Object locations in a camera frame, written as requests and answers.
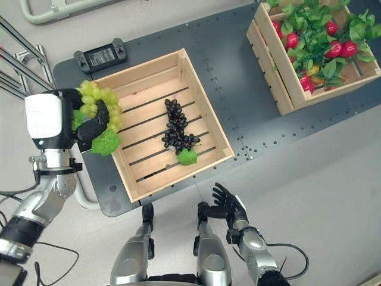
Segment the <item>dark gray table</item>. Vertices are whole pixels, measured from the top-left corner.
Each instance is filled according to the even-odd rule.
[[[369,8],[378,20],[381,19],[378,1],[353,2],[350,6],[353,12],[362,13]],[[112,157],[102,158],[84,152],[83,159],[105,215],[121,215],[380,104],[381,96],[377,89],[381,88],[381,81],[377,80],[348,95],[280,116],[245,36],[256,7],[255,4],[247,5],[125,42],[128,62],[90,75],[82,73],[74,59],[55,66],[57,86],[72,88],[85,79],[99,79],[186,48],[236,154],[235,158],[216,168],[205,170],[132,204]],[[374,41],[371,48],[375,56],[381,58],[381,41]]]

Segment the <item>cable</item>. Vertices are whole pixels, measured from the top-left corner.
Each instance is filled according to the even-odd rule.
[[[1,225],[2,228],[4,228],[5,225],[8,224],[8,220],[7,220],[7,217],[5,216],[5,214],[1,210],[0,210],[0,215],[2,216],[2,218],[4,219],[4,222],[5,222],[5,224],[3,225],[1,220],[0,220],[0,225]]]
[[[3,195],[3,196],[6,197],[6,199],[8,199],[8,198],[12,198],[13,200],[18,201],[19,203],[23,201],[22,199],[20,199],[19,197],[16,197],[15,195]]]
[[[299,247],[297,247],[296,245],[289,244],[289,243],[272,243],[272,244],[266,243],[266,245],[269,246],[269,247],[277,247],[277,246],[291,247],[291,248],[294,248],[294,249],[298,250],[304,256],[304,259],[305,259],[304,269],[300,273],[298,273],[296,275],[285,277],[285,279],[287,279],[287,280],[293,280],[293,279],[297,279],[299,277],[302,277],[307,272],[308,267],[310,267],[310,260],[308,259],[307,254],[303,250],[301,250]]]
[[[33,170],[33,174],[35,176],[35,184],[33,186],[27,189],[22,189],[21,191],[13,191],[13,192],[0,191],[0,195],[17,195],[17,194],[22,194],[24,192],[29,192],[35,189],[40,184],[41,175],[39,170]]]
[[[42,243],[42,242],[38,242],[36,244],[43,244],[43,245],[47,245],[47,246],[50,246],[50,247],[54,247],[54,248],[59,248],[59,249],[62,249],[62,250],[66,250],[66,251],[69,251],[69,252],[72,252],[74,253],[77,258],[76,258],[76,261],[74,261],[74,263],[72,264],[72,266],[68,269],[68,271],[65,272],[64,275],[62,275],[61,277],[59,277],[56,281],[50,283],[50,284],[45,284],[42,279],[41,279],[41,267],[40,267],[40,264],[36,261],[35,262],[35,271],[36,271],[36,275],[37,275],[37,286],[40,286],[40,284],[42,286],[52,286],[54,284],[56,284],[58,281],[62,280],[73,268],[74,266],[77,264],[78,262],[78,259],[79,259],[79,253],[76,252],[75,250],[72,250],[72,249],[69,249],[69,248],[66,248],[66,247],[61,247],[61,246],[57,246],[57,245],[54,245],[54,244],[50,244],[50,243]]]

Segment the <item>red radish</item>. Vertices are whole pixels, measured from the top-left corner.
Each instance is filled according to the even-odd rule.
[[[276,20],[272,20],[275,30],[279,33],[280,31],[280,23]]]
[[[332,21],[327,23],[327,34],[333,36],[338,31],[338,25]]]
[[[310,85],[312,85],[312,81],[308,76],[303,76],[299,81],[303,87],[303,90],[305,91],[307,90],[307,88],[309,88]]]
[[[353,57],[356,53],[357,53],[357,44],[353,41],[347,41],[343,44],[340,57],[350,58],[350,57]]]
[[[284,34],[283,34],[283,32],[282,32],[282,31],[279,31],[279,32],[278,32],[278,36],[279,36],[279,38],[282,40],[282,39],[283,39],[283,37],[284,37]]]
[[[310,82],[305,88],[304,91],[309,91],[311,94],[315,91],[315,86],[312,82]]]
[[[333,41],[329,43],[332,47],[331,49],[326,53],[327,58],[336,58],[340,55],[340,53],[343,50],[343,45],[339,41]]]
[[[289,48],[296,48],[298,45],[299,39],[298,36],[295,33],[290,33],[287,35],[287,44],[286,44],[286,49]]]

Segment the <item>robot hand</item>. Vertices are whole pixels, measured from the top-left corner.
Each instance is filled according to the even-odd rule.
[[[237,195],[232,195],[223,185],[216,182],[216,186],[213,187],[212,196],[216,198],[214,203],[219,207],[224,207],[229,210],[226,216],[226,222],[229,229],[233,228],[235,220],[245,220],[249,222],[246,215],[246,208],[241,202],[241,199]]]

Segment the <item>grape leaf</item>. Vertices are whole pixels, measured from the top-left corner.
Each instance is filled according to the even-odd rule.
[[[103,157],[110,155],[119,146],[118,136],[111,130],[106,129],[91,143],[91,153],[99,153]]]
[[[326,79],[331,79],[336,71],[336,60],[332,60],[326,64],[325,67],[322,68],[321,72],[323,73]]]
[[[366,63],[369,63],[369,62],[374,61],[376,59],[374,56],[361,55],[360,53],[358,53],[356,56],[360,61],[365,61]]]
[[[86,115],[79,110],[73,110],[73,121],[71,123],[71,130],[75,131],[85,121]]]
[[[184,166],[195,164],[197,163],[197,153],[193,150],[188,151],[188,149],[184,148],[183,151],[177,155],[177,159],[180,164]]]

